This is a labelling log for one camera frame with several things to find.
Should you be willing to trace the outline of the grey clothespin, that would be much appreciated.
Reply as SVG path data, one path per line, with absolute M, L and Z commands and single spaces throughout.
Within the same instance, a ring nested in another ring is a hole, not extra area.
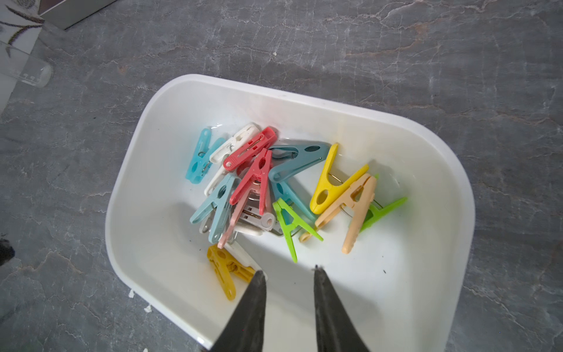
M 265 211 L 261 215 L 259 205 L 256 202 L 248 202 L 245 205 L 240 219 L 265 231 L 271 231 L 277 221 L 275 213 L 271 211 Z

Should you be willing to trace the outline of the red clothespin pile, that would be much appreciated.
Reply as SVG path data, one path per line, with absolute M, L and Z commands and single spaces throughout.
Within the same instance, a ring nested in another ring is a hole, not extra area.
M 265 128 L 231 153 L 223 162 L 224 168 L 228 172 L 232 172 L 244 162 L 252 160 L 262 149 L 268 149 L 275 141 L 277 141 L 277 134 L 274 129 Z

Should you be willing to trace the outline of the green clothespin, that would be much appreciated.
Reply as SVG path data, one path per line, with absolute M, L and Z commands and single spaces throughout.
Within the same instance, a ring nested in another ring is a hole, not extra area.
M 293 262 L 298 262 L 296 249 L 292 239 L 293 230 L 297 228 L 304 229 L 307 233 L 314 236 L 319 241 L 324 241 L 324 238 L 320 236 L 318 232 L 306 221 L 304 221 L 283 199 L 278 199 L 277 201 L 275 201 L 273 203 L 273 207 L 274 211 L 276 212 L 277 220 L 282 229 Z
M 400 206 L 404 205 L 408 201 L 407 197 L 400 198 L 395 202 L 391 203 L 382 208 L 378 208 L 376 205 L 371 204 L 367 211 L 367 214 L 364 219 L 364 223 L 362 224 L 362 228 L 360 232 L 364 232 L 365 230 L 372 227 L 377 221 L 381 220 L 391 212 L 398 209 Z

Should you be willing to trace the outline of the muted teal clothespin bottom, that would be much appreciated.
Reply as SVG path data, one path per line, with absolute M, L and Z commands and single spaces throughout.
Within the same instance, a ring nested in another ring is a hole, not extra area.
M 230 198 L 238 187 L 240 178 L 234 174 L 228 174 L 218 184 L 210 196 L 200 205 L 190 218 L 190 223 L 201 222 L 206 216 L 215 211 L 215 215 L 208 231 L 208 240 L 212 244 L 218 243 L 221 234 L 224 232 L 227 220 L 230 218 L 232 205 Z

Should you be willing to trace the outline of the white clothespin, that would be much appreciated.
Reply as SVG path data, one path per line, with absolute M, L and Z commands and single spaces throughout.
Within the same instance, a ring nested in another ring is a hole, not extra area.
M 223 166 L 223 161 L 227 156 L 232 154 L 238 148 L 248 142 L 253 136 L 260 132 L 259 128 L 254 123 L 249 123 L 240 129 L 237 133 L 222 142 L 219 147 L 211 153 L 210 162 L 219 166 L 218 172 L 211 178 L 210 183 L 204 190 L 204 195 L 209 196 L 228 174 L 228 171 Z
M 226 243 L 224 248 L 244 267 L 252 268 L 255 271 L 262 271 L 262 268 L 252 258 L 252 256 L 236 241 Z

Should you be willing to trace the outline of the tan clothespin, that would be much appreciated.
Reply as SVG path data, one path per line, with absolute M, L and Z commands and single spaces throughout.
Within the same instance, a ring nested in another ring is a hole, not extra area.
M 349 254 L 361 232 L 369 205 L 374 199 L 377 178 L 364 174 L 340 195 L 315 221 L 315 229 L 319 230 L 327 225 L 345 207 L 353 211 L 347 235 L 342 245 L 342 252 Z

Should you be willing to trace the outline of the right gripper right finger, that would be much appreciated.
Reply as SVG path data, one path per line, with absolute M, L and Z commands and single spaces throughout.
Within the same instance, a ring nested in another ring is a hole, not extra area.
M 318 265 L 315 266 L 314 299 L 318 351 L 369 351 L 328 274 Z

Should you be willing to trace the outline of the dark teal clothespin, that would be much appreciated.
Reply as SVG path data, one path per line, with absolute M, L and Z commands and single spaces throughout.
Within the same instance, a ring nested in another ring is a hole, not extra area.
M 280 183 L 326 160 L 331 145 L 325 142 L 309 142 L 297 145 L 274 145 L 272 159 L 281 161 L 269 172 L 269 179 Z

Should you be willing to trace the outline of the yellow clothespin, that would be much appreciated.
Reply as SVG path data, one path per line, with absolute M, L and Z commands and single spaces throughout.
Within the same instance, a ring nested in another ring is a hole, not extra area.
M 365 164 L 362 168 L 356 171 L 344 183 L 340 185 L 333 185 L 329 180 L 331 174 L 331 167 L 334 164 L 337 156 L 339 144 L 335 143 L 328 151 L 323 171 L 320 174 L 318 184 L 313 193 L 309 208 L 313 214 L 321 215 L 334 201 L 337 200 L 351 185 L 359 180 L 359 178 L 366 174 L 369 170 L 369 165 Z
M 236 287 L 232 274 L 244 282 L 250 283 L 256 273 L 252 267 L 244 266 L 226 249 L 220 249 L 217 245 L 208 248 L 207 258 L 214 269 L 225 296 L 230 301 L 236 298 Z

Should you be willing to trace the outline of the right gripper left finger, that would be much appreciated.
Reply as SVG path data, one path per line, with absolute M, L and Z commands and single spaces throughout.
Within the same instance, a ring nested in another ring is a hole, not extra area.
M 266 278 L 257 271 L 231 318 L 211 348 L 214 351 L 261 352 L 264 341 Z

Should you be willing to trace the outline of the pink clothespin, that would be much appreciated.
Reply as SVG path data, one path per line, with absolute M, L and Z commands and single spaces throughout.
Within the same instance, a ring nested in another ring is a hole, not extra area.
M 249 186 L 249 188 L 242 193 L 241 197 L 239 198 L 238 202 L 236 203 L 236 206 L 234 207 L 233 210 L 233 214 L 230 218 L 230 222 L 228 225 L 228 228 L 225 230 L 225 232 L 223 233 L 223 235 L 221 236 L 219 242 L 218 242 L 218 248 L 219 249 L 223 249 L 225 244 L 228 243 L 228 241 L 231 238 L 231 235 L 233 234 L 234 230 L 235 230 L 235 226 L 240 218 L 240 215 L 243 213 L 243 210 L 248 202 L 249 199 L 249 195 L 250 194 L 259 194 L 260 192 L 258 191 L 258 185 L 251 185 Z

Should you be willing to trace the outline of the white clothespin bottom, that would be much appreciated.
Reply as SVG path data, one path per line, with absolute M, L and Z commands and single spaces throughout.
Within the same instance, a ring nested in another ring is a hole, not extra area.
M 236 241 L 226 243 L 224 248 L 244 267 L 252 268 L 255 271 L 262 271 L 262 268 L 252 258 L 252 256 Z

